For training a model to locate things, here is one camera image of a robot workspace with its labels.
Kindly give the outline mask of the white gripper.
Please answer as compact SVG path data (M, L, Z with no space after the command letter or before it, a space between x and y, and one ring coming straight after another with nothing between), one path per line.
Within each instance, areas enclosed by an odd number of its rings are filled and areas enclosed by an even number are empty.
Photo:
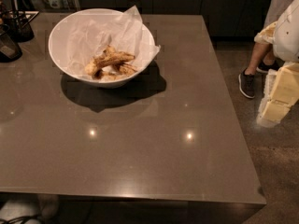
M293 0L254 41L271 44L274 55L286 62L277 71L269 70L256 119L259 125L272 128L280 124L299 100L299 0Z

